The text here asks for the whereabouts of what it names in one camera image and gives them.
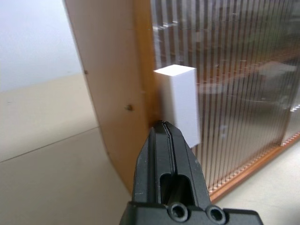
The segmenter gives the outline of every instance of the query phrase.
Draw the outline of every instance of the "beige floor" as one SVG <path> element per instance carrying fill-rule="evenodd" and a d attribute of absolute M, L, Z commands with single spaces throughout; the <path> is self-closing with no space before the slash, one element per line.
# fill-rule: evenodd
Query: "beige floor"
<path fill-rule="evenodd" d="M 299 225 L 299 160 L 300 143 L 218 205 Z M 117 225 L 129 199 L 97 128 L 0 163 L 0 225 Z"/>
<path fill-rule="evenodd" d="M 224 197 L 222 208 L 257 211 L 265 225 L 300 225 L 300 142 Z"/>
<path fill-rule="evenodd" d="M 0 163 L 0 225 L 117 225 L 130 199 L 97 128 Z"/>

